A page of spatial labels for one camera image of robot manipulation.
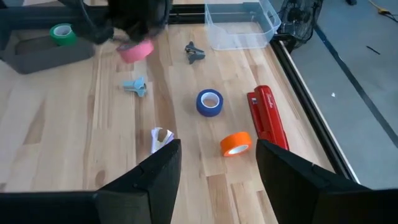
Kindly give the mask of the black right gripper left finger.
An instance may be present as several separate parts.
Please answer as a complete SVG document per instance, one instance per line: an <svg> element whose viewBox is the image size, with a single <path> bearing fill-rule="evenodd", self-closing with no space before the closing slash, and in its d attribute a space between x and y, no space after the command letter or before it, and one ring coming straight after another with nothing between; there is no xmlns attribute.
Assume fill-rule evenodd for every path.
<svg viewBox="0 0 398 224"><path fill-rule="evenodd" d="M170 223L182 165L174 139L94 191L1 194L1 223Z"/></svg>

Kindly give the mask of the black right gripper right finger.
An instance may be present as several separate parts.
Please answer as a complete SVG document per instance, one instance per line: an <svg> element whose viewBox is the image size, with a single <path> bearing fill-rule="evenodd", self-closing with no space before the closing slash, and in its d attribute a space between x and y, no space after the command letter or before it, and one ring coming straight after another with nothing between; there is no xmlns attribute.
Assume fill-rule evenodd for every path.
<svg viewBox="0 0 398 224"><path fill-rule="evenodd" d="M397 224L397 190L371 190L258 140L261 180L279 223Z"/></svg>

